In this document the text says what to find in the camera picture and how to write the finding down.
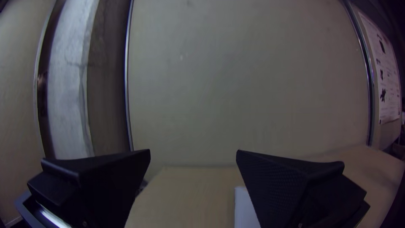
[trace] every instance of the wall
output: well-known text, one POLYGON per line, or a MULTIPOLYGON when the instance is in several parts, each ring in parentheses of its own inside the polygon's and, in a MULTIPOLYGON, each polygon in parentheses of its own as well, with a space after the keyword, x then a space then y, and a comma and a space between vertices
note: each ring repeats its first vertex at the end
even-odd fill
POLYGON ((0 217, 19 216, 14 200, 41 171, 34 109, 37 50, 54 0, 12 0, 0 13, 0 217))
POLYGON ((136 149, 164 165, 303 157, 365 144, 367 75, 338 0, 137 0, 129 44, 136 149))

